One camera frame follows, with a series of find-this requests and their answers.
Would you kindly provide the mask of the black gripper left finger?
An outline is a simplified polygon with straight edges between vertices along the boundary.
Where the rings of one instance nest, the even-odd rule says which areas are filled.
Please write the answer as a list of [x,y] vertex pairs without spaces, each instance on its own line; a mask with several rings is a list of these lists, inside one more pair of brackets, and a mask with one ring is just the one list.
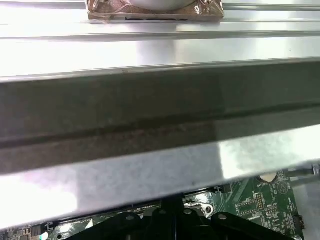
[[162,202],[151,215],[123,212],[82,231],[83,240],[172,240],[173,214]]

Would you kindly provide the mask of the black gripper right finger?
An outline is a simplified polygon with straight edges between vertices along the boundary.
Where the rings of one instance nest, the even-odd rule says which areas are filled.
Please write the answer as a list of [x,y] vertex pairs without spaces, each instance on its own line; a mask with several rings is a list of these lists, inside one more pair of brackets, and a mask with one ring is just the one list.
[[227,212],[218,212],[210,219],[190,208],[174,213],[178,240],[290,240],[289,236],[270,230]]

